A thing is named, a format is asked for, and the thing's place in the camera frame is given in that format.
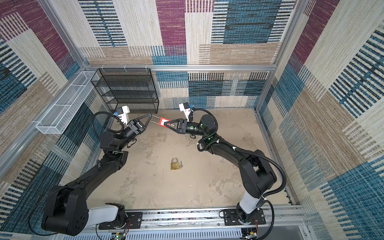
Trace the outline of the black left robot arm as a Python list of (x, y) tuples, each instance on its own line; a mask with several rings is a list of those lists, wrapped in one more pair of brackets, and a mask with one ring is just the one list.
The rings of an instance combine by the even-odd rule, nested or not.
[(103, 181), (125, 165), (129, 153), (123, 149), (146, 130), (151, 118), (152, 114), (140, 116), (126, 124), (121, 123), (120, 130), (106, 129), (99, 136), (100, 148), (104, 151), (102, 159), (72, 182), (62, 187), (54, 186), (43, 200), (43, 230), (76, 236), (93, 225), (109, 223), (124, 227), (127, 224), (124, 205), (108, 203), (89, 209), (87, 199)]

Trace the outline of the brass padlock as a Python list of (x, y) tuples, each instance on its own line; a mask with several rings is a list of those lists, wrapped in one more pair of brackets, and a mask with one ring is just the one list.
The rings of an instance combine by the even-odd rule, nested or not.
[(179, 170), (180, 162), (177, 158), (172, 158), (171, 160), (171, 170)]

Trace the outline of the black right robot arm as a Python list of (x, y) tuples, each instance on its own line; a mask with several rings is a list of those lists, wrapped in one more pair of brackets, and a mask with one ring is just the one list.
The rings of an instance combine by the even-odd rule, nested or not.
[(244, 150), (225, 141), (217, 134), (219, 126), (213, 115), (203, 115), (199, 123), (177, 119), (163, 125), (178, 134), (202, 136), (197, 145), (198, 151), (220, 156), (239, 168), (246, 190), (237, 204), (239, 223), (245, 225), (252, 222), (267, 196), (285, 188), (287, 180), (282, 168), (260, 150)]

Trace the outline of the red padlock with white label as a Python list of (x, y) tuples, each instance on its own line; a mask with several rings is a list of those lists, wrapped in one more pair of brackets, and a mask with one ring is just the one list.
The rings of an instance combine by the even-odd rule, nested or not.
[(168, 119), (157, 117), (157, 116), (154, 116), (154, 115), (152, 115), (151, 120), (150, 120), (151, 123), (156, 124), (156, 125), (158, 125), (160, 127), (164, 127), (164, 128), (167, 127), (165, 123), (169, 122), (169, 121), (170, 120), (168, 120)]

